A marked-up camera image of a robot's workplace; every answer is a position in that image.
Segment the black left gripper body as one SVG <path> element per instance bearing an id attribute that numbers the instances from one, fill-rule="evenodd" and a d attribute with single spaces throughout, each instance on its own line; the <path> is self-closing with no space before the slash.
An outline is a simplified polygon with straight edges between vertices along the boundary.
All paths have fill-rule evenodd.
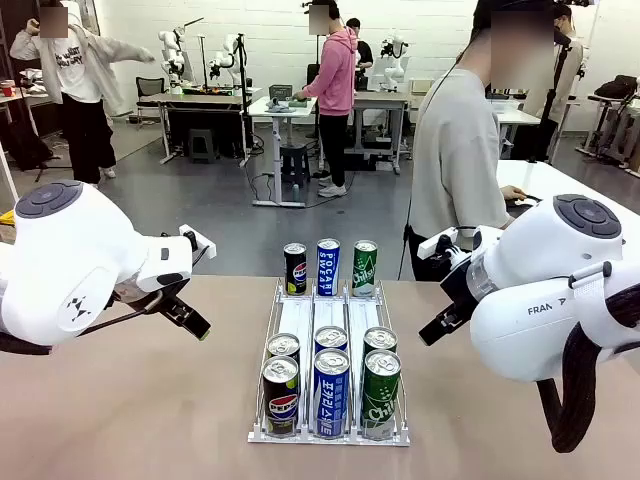
<path id="1" fill-rule="evenodd" d="M 145 292 L 131 280 L 116 284 L 113 293 L 117 301 L 128 305 L 134 311 L 144 311 L 146 314 L 164 314 L 173 311 L 177 305 L 182 303 L 178 294 L 188 282 L 188 279 L 183 279 L 161 286 L 153 292 Z"/>

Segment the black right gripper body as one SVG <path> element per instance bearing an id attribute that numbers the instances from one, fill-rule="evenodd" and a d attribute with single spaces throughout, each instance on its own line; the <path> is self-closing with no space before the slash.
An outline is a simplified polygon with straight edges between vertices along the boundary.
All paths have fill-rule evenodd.
<path id="1" fill-rule="evenodd" d="M 449 297 L 449 308 L 456 313 L 472 313 L 483 298 L 483 273 L 470 258 L 459 263 L 441 282 Z"/>

